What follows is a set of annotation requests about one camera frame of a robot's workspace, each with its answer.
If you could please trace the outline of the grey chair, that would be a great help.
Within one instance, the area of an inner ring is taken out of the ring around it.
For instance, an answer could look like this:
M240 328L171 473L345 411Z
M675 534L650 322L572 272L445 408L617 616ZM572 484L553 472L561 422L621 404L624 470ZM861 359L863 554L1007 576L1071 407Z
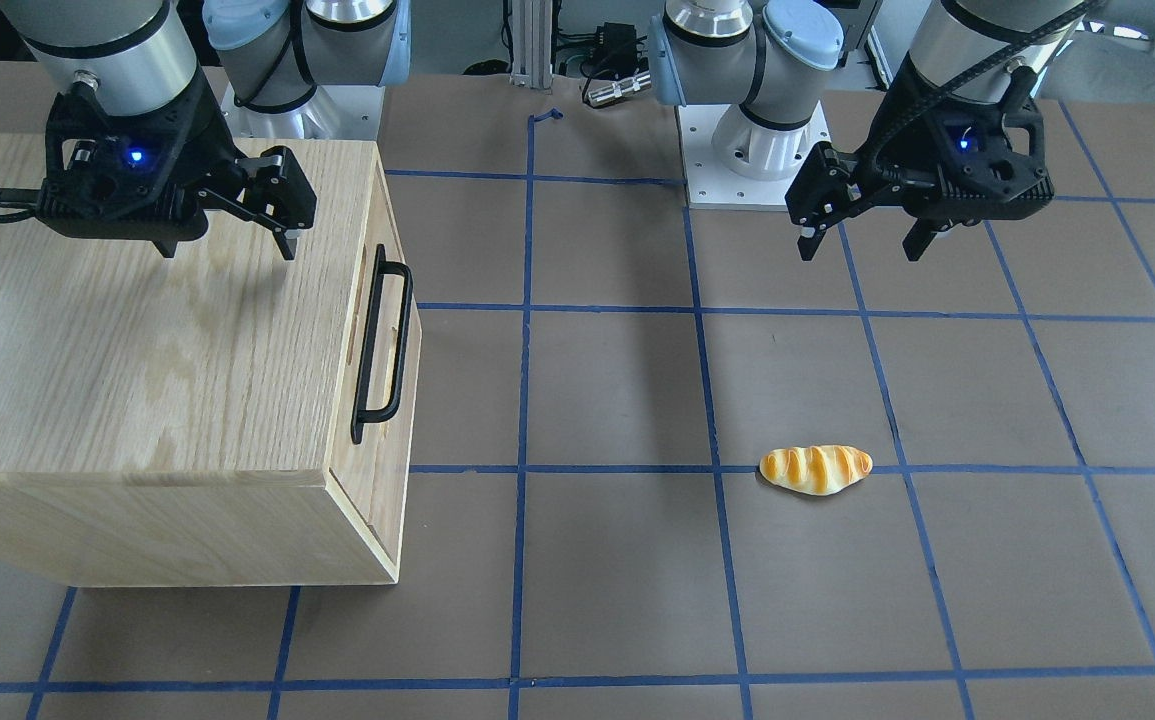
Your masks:
M1155 1L1108 1L1086 15L1040 77L1040 96L1155 102Z

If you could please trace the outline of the aluminium profile post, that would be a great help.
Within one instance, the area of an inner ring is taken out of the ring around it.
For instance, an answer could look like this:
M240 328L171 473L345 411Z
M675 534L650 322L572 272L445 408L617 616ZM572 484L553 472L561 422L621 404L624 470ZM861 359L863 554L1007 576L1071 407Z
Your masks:
M554 1L507 1L512 86L550 94L553 87Z

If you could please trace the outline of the silver cylindrical connector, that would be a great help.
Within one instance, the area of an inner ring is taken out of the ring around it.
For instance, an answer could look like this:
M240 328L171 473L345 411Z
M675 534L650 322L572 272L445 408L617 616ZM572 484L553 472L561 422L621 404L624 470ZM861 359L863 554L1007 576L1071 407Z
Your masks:
M604 109L629 101L633 96L644 94L653 87L653 77L649 70L638 72L629 77L612 79L603 86L594 86L594 79L587 82L582 91L582 101L586 106L593 109Z

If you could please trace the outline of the toy bread loaf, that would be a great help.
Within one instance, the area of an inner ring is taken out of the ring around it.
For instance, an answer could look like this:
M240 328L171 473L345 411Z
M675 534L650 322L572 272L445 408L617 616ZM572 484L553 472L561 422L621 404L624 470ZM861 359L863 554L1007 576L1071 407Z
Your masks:
M814 497L837 495L869 478L873 468L865 451L845 445L775 448L757 465L773 487Z

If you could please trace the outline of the wooden drawer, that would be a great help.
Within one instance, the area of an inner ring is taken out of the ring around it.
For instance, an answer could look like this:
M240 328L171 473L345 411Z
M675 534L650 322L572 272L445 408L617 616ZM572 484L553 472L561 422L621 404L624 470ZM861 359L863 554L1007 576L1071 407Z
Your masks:
M380 159L371 161L366 178L362 263L329 469L381 551L398 565L422 324Z

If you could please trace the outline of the light wooden drawer cabinet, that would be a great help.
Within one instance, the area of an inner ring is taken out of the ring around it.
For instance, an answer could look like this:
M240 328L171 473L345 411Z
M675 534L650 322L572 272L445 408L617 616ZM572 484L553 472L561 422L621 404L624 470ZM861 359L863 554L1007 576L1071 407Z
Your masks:
M381 154L290 147L318 195L292 261L222 213L173 259L0 225L0 561L80 587L397 582L329 469Z

